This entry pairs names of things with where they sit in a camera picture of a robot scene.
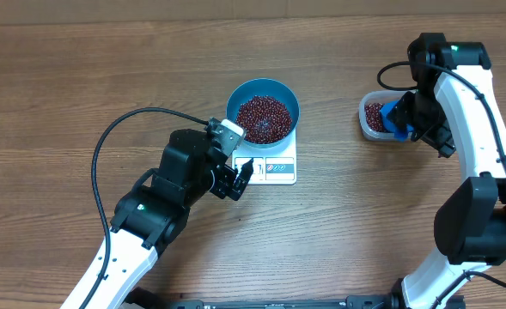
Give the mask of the white digital kitchen scale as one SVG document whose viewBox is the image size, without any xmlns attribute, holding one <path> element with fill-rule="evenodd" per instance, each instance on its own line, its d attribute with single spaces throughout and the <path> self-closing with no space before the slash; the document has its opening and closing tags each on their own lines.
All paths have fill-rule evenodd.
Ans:
<svg viewBox="0 0 506 309">
<path fill-rule="evenodd" d="M 231 163 L 238 171 L 253 160 L 250 185 L 293 185 L 297 181 L 296 132 L 273 144 L 244 141 L 232 154 Z"/>
</svg>

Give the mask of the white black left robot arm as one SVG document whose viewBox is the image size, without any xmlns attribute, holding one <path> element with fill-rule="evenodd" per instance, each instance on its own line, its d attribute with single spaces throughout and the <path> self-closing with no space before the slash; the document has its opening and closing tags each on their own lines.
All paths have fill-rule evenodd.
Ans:
<svg viewBox="0 0 506 309">
<path fill-rule="evenodd" d="M 206 131 L 176 130 L 152 168 L 116 205 L 110 238 L 63 303 L 65 308 L 118 308 L 186 227 L 190 208 L 206 192 L 238 200 L 253 173 L 227 159 L 246 132 L 222 121 Z"/>
</svg>

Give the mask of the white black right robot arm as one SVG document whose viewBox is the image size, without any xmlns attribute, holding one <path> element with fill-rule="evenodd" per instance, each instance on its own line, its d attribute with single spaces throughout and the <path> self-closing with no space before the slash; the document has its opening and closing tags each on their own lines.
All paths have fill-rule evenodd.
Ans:
<svg viewBox="0 0 506 309">
<path fill-rule="evenodd" d="M 400 139 L 456 155 L 461 183 L 434 219 L 435 249 L 398 281 L 392 308 L 462 308 L 458 290 L 506 261 L 506 127 L 479 42 L 422 33 L 407 50 L 414 85 L 383 117 Z"/>
</svg>

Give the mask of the blue plastic measuring scoop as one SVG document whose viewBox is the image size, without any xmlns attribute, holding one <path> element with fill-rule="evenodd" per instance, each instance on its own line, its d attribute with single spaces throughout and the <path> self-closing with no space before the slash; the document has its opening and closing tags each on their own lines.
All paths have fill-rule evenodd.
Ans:
<svg viewBox="0 0 506 309">
<path fill-rule="evenodd" d="M 385 104 L 380 110 L 380 115 L 383 127 L 393 134 L 394 139 L 403 142 L 411 137 L 413 128 L 403 100 Z"/>
</svg>

